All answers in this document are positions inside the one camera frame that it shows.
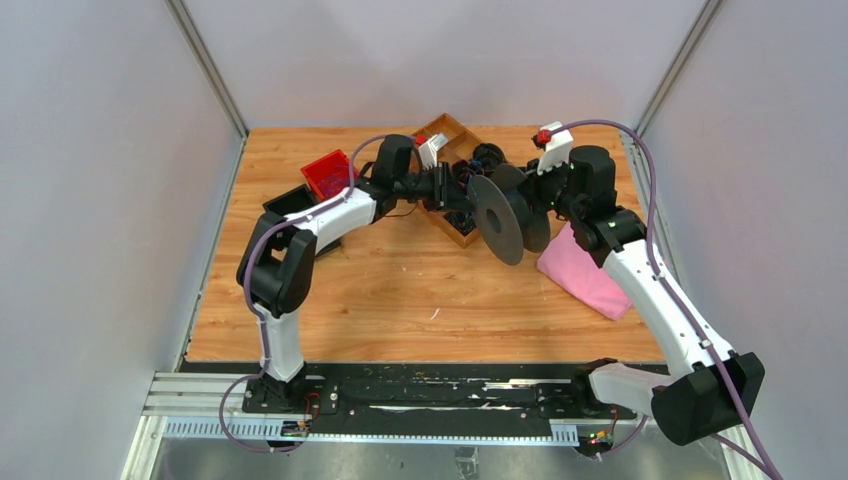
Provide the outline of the black cable spool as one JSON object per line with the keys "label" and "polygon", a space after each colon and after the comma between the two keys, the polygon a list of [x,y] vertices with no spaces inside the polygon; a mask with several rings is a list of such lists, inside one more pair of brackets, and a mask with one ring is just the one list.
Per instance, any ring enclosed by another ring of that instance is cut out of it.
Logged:
{"label": "black cable spool", "polygon": [[477,229],[504,264],[519,264],[526,251],[541,253],[551,239],[548,213],[534,204],[527,174],[502,164],[489,175],[472,177],[467,194]]}

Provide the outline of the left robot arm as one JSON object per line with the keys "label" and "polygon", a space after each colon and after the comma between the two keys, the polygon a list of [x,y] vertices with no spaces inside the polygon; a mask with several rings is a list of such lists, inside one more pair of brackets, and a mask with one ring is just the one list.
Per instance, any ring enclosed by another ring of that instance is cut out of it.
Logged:
{"label": "left robot arm", "polygon": [[256,316],[261,369],[251,393],[283,413],[309,399],[303,372],[298,315],[313,278],[317,254],[344,235],[386,217],[401,200],[428,211],[471,211],[466,192],[446,163],[426,161],[410,135],[377,135],[376,159],[348,173],[348,186],[316,206],[288,215],[264,214],[237,272],[245,302]]}

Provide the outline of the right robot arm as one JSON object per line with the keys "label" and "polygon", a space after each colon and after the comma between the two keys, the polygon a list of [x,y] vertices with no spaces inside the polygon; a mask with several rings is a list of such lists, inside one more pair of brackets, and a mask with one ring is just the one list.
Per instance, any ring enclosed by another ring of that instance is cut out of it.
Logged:
{"label": "right robot arm", "polygon": [[556,213],[572,232],[549,240],[538,269],[611,319],[634,307],[668,368],[662,375],[613,359],[593,361],[576,375],[574,408],[595,417],[609,405],[626,407],[653,418],[677,445],[737,425],[750,428],[764,365],[712,329],[662,262],[647,225],[618,205],[609,152],[599,146],[546,152],[527,174],[536,212]]}

